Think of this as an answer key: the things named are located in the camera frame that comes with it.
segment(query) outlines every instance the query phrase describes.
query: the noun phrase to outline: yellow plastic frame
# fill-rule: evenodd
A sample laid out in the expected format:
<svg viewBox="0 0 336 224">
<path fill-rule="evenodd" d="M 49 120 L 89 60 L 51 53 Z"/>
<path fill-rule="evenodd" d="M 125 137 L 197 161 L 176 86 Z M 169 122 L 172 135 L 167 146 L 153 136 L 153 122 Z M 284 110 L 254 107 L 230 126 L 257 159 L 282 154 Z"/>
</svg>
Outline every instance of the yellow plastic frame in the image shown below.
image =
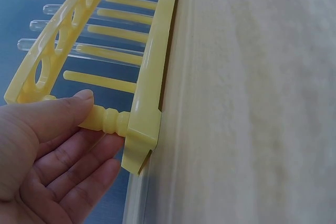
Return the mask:
<svg viewBox="0 0 336 224">
<path fill-rule="evenodd" d="M 73 44 L 99 2 L 100 0 L 64 2 L 18 68 L 5 93 L 7 103 L 55 99 L 50 95 L 54 83 Z M 134 174 L 140 173 L 159 137 L 161 112 L 158 107 L 174 3 L 175 0 L 159 0 L 157 3 L 137 84 L 84 73 L 64 72 L 65 79 L 134 92 L 131 112 L 119 113 L 115 109 L 94 105 L 87 119 L 80 125 L 91 130 L 117 132 L 125 136 L 122 167 Z M 59 42 L 55 48 L 57 34 Z M 35 83 L 35 73 L 40 61 L 41 74 Z"/>
</svg>

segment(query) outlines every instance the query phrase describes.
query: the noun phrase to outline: fingernail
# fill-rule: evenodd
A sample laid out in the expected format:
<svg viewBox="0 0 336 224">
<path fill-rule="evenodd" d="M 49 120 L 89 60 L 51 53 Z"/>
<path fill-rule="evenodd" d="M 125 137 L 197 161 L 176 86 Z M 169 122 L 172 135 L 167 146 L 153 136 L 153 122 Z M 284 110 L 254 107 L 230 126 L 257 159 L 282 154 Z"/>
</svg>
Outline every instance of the fingernail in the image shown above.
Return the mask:
<svg viewBox="0 0 336 224">
<path fill-rule="evenodd" d="M 84 89 L 84 90 L 81 90 L 78 93 L 76 93 L 74 95 L 74 97 L 78 97 L 82 100 L 89 100 L 93 97 L 93 92 L 92 92 L 92 90 Z"/>
</svg>

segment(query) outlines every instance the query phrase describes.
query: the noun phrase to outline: yellow prong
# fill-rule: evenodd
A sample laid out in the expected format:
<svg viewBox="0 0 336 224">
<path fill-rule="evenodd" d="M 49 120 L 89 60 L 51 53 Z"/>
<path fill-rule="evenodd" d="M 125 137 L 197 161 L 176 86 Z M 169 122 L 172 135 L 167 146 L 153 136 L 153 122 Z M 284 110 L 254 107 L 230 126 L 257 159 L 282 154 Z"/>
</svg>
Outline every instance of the yellow prong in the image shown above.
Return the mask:
<svg viewBox="0 0 336 224">
<path fill-rule="evenodd" d="M 142 7 L 150 10 L 156 9 L 156 2 L 146 1 L 146 0 L 105 0 L 107 2 L 114 2 L 123 5 L 131 5 L 136 7 Z"/>
<path fill-rule="evenodd" d="M 116 89 L 128 93 L 134 93 L 137 87 L 136 83 L 121 81 L 112 78 L 95 76 L 88 73 L 80 73 L 74 71 L 64 71 L 63 77 L 69 81 L 78 81 L 82 83 L 87 83 L 91 85 L 101 86 L 109 89 Z"/>
<path fill-rule="evenodd" d="M 112 37 L 129 39 L 142 43 L 146 43 L 148 38 L 148 34 L 108 26 L 88 25 L 88 31 L 90 33 L 104 34 Z"/>
<path fill-rule="evenodd" d="M 94 55 L 106 59 L 117 60 L 127 62 L 134 65 L 141 65 L 142 57 L 137 55 L 126 54 L 124 52 L 117 52 L 109 49 L 92 47 L 86 45 L 77 45 L 76 51 L 82 52 L 88 55 Z"/>
<path fill-rule="evenodd" d="M 146 25 L 152 24 L 152 19 L 153 19 L 152 17 L 146 16 L 146 15 L 123 12 L 121 10 L 105 9 L 105 8 L 98 9 L 97 14 L 99 16 L 125 19 L 125 20 L 129 20 L 133 22 L 143 23 Z"/>
</svg>

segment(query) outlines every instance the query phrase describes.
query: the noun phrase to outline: dish drying rack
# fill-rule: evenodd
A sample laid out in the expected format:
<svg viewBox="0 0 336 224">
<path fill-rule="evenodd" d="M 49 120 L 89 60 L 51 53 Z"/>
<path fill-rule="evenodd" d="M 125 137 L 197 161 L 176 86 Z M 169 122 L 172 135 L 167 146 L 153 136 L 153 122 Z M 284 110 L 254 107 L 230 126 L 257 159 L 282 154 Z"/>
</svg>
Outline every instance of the dish drying rack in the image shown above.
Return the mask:
<svg viewBox="0 0 336 224">
<path fill-rule="evenodd" d="M 97 8 L 101 1 L 146 9 L 154 15 L 125 12 L 118 9 Z M 28 50 L 6 93 L 7 103 L 31 103 L 56 99 L 51 90 L 70 53 L 85 54 L 122 64 L 140 67 L 136 83 L 84 72 L 64 71 L 69 81 L 93 84 L 109 89 L 134 93 L 131 111 L 118 112 L 113 108 L 94 105 L 81 127 L 117 133 L 125 137 L 122 167 L 140 174 L 157 145 L 161 111 L 159 103 L 175 0 L 66 0 L 62 5 L 46 5 L 44 13 L 52 14 L 50 21 L 33 20 L 32 30 L 41 31 L 37 39 L 22 39 L 18 47 Z M 113 26 L 87 24 L 89 18 L 114 20 Z M 122 29 L 118 23 L 136 24 L 140 30 Z M 79 36 L 109 36 L 118 43 L 143 47 L 144 51 L 130 51 L 76 42 Z M 36 81 L 38 65 L 41 72 Z"/>
</svg>

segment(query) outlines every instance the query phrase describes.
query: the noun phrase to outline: beige wall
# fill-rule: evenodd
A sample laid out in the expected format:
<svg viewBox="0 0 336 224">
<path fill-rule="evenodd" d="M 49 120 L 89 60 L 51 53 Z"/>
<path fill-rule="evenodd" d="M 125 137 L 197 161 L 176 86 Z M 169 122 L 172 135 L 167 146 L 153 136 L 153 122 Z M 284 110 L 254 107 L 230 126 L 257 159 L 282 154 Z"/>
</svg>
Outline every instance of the beige wall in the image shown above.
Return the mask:
<svg viewBox="0 0 336 224">
<path fill-rule="evenodd" d="M 179 0 L 145 223 L 336 223 L 336 0 Z"/>
</svg>

